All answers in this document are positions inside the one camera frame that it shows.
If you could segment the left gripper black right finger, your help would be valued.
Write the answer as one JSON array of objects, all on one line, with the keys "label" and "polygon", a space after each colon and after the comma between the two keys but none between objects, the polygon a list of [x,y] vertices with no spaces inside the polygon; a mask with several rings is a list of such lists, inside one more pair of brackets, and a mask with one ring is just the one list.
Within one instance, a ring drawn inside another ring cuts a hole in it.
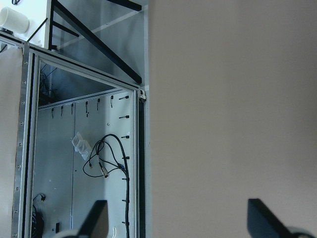
[{"label": "left gripper black right finger", "polygon": [[247,230],[252,238],[297,238],[258,198],[248,199]]}]

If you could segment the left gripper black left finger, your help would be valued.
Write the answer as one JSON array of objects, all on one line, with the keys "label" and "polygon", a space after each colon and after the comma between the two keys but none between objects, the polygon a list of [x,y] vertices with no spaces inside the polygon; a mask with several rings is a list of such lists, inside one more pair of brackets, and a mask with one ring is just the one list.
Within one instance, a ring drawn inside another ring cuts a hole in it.
[{"label": "left gripper black left finger", "polygon": [[84,223],[82,224],[78,238],[106,238],[109,232],[108,208],[106,200],[97,200]]}]

